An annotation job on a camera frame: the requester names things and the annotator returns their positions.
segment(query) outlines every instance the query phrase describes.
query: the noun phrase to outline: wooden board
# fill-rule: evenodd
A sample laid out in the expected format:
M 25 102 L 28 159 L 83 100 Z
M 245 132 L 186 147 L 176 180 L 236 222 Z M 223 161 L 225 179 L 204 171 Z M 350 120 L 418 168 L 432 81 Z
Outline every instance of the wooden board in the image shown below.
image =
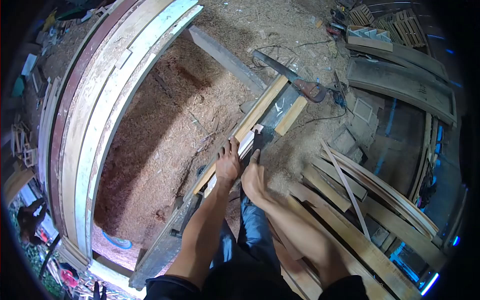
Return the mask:
M 266 89 L 267 85 L 257 76 L 257 74 L 197 26 L 188 26 L 182 32 L 182 35 L 184 38 L 192 41 L 205 52 L 210 54 L 254 93 L 261 94 L 264 89 Z
M 282 136 L 285 135 L 306 105 L 307 99 L 299 96 L 283 116 L 280 123 L 275 127 L 275 132 Z
M 317 285 L 313 278 L 299 263 L 289 256 L 287 250 L 282 244 L 273 240 L 273 245 L 278 260 L 280 261 L 280 265 L 298 286 L 302 295 L 309 300 L 317 300 L 322 293 L 322 288 Z
M 354 225 L 336 211 L 322 197 L 304 187 L 299 199 L 316 203 L 312 209 L 339 234 L 357 255 L 388 285 L 400 299 L 419 299 L 419 290 L 391 262 L 378 247 L 368 241 Z
M 302 171 L 302 175 L 311 182 L 314 187 L 322 193 L 327 199 L 332 201 L 342 212 L 346 212 L 351 206 L 350 199 L 340 195 L 335 189 L 323 179 L 320 174 L 311 165 L 307 165 Z
M 252 129 L 252 127 L 257 123 L 258 119 L 266 111 L 273 99 L 280 92 L 283 86 L 288 82 L 288 79 L 285 76 L 279 76 L 275 79 L 267 90 L 262 94 L 258 99 L 257 103 L 253 108 L 248 112 L 243 121 L 237 125 L 232 136 L 235 136 L 237 140 L 241 141 L 247 135 L 247 132 Z M 200 189 L 210 180 L 210 178 L 215 173 L 215 164 L 211 164 L 205 168 L 199 180 L 196 182 L 193 188 L 193 194 L 197 194 Z
M 428 162 L 427 154 L 430 149 L 430 134 L 432 132 L 432 115 L 425 113 L 425 132 L 423 133 L 423 145 L 420 153 L 420 162 L 417 169 L 417 175 L 413 178 L 413 185 L 410 193 L 408 194 L 408 199 L 412 202 L 415 202 L 418 193 L 420 190 L 421 182 L 423 181 L 422 173 L 425 168 L 426 163 Z
M 440 272 L 446 257 L 431 241 L 370 197 L 365 198 L 360 208 L 413 249 L 435 271 Z
M 351 58 L 347 79 L 350 86 L 397 98 L 438 116 L 448 125 L 456 124 L 452 89 L 436 80 L 427 80 L 414 70 L 381 61 Z
M 312 160 L 312 164 L 326 174 L 328 174 L 328 176 L 330 176 L 336 182 L 343 186 L 342 180 L 340 179 L 340 176 L 338 175 L 335 167 L 332 164 L 328 163 L 326 160 L 316 157 Z M 365 199 L 365 197 L 367 196 L 367 190 L 352 178 L 348 176 L 345 176 L 345 178 L 347 179 L 347 183 L 352 189 L 353 194 L 357 196 L 360 200 Z
M 286 204 L 290 211 L 297 214 L 300 218 L 319 230 L 332 241 L 350 274 L 362 277 L 367 296 L 370 299 L 394 299 L 394 297 L 390 295 L 375 278 L 373 278 L 372 274 L 370 274 L 370 272 L 360 264 L 360 262 L 339 241 L 337 241 L 337 239 L 323 225 L 321 225 L 303 206 L 301 206 L 300 203 L 298 203 L 293 197 L 289 196 L 287 197 Z
M 395 55 L 395 52 L 389 52 L 389 51 L 384 51 L 381 49 L 375 49 L 371 47 L 364 47 L 364 46 L 359 46 L 359 45 L 353 45 L 353 44 L 345 44 L 345 48 L 357 51 L 357 52 L 363 52 L 367 54 L 371 54 L 374 56 L 377 56 L 379 58 L 382 58 L 384 60 L 389 60 L 391 62 L 394 62 L 396 64 L 399 64 L 400 66 L 403 66 L 405 68 L 409 68 L 412 70 L 415 70 L 415 72 L 418 72 L 419 74 L 422 74 L 425 78 L 429 80 L 434 80 L 435 76 L 432 75 L 429 71 L 411 63 L 408 62 L 407 60 L 398 57 Z
M 330 148 L 340 167 L 351 177 L 361 183 L 364 187 L 376 193 L 384 199 L 396 211 L 398 211 L 408 222 L 410 222 L 422 235 L 429 240 L 437 234 L 438 227 L 403 195 L 373 175 L 371 172 L 355 163 L 343 154 Z M 328 155 L 322 152 L 322 158 L 329 160 Z

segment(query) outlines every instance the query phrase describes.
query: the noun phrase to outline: sawdust floor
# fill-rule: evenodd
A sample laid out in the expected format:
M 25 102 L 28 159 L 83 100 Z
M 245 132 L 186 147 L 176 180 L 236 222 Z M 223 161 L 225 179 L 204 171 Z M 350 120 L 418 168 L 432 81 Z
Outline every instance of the sawdust floor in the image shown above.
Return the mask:
M 287 1 L 200 1 L 203 11 L 193 24 L 207 32 L 246 65 L 252 65 L 248 48 L 260 50 L 280 62 L 298 57 L 298 74 L 307 80 L 333 81 L 333 69 L 345 81 L 348 51 L 342 41 L 332 42 L 323 26 L 315 27 L 312 13 Z M 332 0 L 318 3 L 324 22 L 329 20 Z M 261 39 L 264 30 L 267 39 Z M 253 70 L 265 82 L 275 72 L 258 62 Z M 157 72 L 171 88 L 169 98 L 154 79 Z M 355 99 L 352 92 L 348 98 Z M 196 170 L 206 164 L 225 141 L 227 128 L 241 119 L 239 104 L 255 99 L 250 91 L 213 58 L 179 37 L 147 75 L 129 106 L 113 139 L 102 173 L 96 200 L 95 223 L 108 234 L 148 248 L 171 213 L 176 195 L 183 195 L 196 180 Z M 216 134 L 207 141 L 192 113 L 210 133 L 213 117 L 220 118 Z M 330 95 L 320 104 L 304 108 L 290 131 L 263 154 L 268 185 L 286 194 L 290 182 L 300 180 L 303 165 L 320 153 L 320 137 L 330 141 L 333 133 L 353 115 L 333 103 Z M 240 222 L 239 199 L 229 202 L 226 220 L 235 235 Z M 95 248 L 96 235 L 93 236 Z M 131 263 L 99 254 L 131 268 Z

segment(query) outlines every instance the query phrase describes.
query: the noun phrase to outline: leg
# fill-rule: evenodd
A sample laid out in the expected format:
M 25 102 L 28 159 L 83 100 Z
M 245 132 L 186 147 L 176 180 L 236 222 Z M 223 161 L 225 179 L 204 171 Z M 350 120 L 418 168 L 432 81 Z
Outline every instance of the leg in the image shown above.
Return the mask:
M 280 261 L 275 253 L 265 213 L 253 203 L 247 203 L 247 199 L 247 196 L 243 196 L 241 200 L 238 244 L 255 260 L 272 267 L 280 274 Z
M 223 220 L 222 229 L 220 230 L 220 244 L 210 263 L 210 269 L 228 261 L 247 262 L 249 260 L 253 262 L 253 259 L 237 245 L 230 227 L 228 227 L 227 222 Z

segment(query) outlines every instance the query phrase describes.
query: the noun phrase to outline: right hand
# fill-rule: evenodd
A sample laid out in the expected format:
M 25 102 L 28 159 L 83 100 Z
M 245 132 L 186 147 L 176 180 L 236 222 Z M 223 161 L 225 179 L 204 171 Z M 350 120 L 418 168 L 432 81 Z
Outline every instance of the right hand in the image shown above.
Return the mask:
M 247 197 L 257 205 L 257 201 L 266 197 L 264 182 L 265 167 L 257 164 L 260 149 L 255 150 L 250 158 L 250 163 L 241 176 L 241 184 Z

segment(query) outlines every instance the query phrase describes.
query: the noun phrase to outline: stack of lumber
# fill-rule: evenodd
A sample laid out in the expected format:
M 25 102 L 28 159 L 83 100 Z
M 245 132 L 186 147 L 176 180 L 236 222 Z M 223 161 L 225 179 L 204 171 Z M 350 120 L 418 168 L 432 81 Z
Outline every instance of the stack of lumber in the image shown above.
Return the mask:
M 395 238 L 404 242 L 435 271 L 445 263 L 445 256 L 431 242 L 438 228 L 381 179 L 334 149 L 329 150 L 342 175 L 323 151 L 321 157 L 305 167 L 303 184 L 290 186 L 287 206 L 332 240 L 349 272 L 362 277 L 370 299 L 420 299 L 415 284 L 389 260 L 383 247 L 369 241 L 362 233 L 361 222 L 356 220 L 368 215 L 390 232 L 386 242 L 392 243 Z M 345 177 L 348 187 L 341 177 Z M 353 192 L 360 208 L 357 216 L 347 190 Z M 271 225 L 284 279 L 303 299 L 317 299 L 322 288 L 315 266 L 277 226 Z

